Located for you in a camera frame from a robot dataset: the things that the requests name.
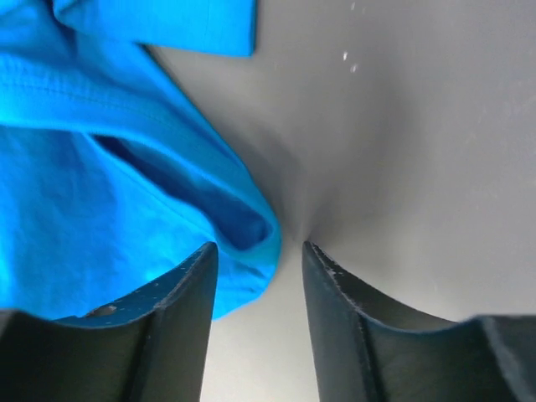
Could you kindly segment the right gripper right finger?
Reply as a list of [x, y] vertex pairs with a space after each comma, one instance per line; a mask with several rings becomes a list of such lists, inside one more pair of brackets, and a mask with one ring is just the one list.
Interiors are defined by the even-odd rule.
[[301, 262], [320, 400], [534, 400], [534, 316], [451, 322], [387, 296], [310, 241]]

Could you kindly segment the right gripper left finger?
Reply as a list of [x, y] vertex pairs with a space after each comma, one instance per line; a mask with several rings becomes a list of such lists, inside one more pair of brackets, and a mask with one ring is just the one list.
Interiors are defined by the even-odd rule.
[[2, 311], [2, 400], [199, 400], [217, 272], [207, 243], [84, 317]]

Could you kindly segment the blue t shirt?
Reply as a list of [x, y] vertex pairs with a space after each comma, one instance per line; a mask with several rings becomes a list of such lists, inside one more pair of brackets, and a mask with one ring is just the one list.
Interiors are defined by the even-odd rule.
[[280, 225], [148, 53], [249, 57], [254, 1], [1, 4], [1, 305], [57, 319], [219, 248], [214, 318], [263, 294]]

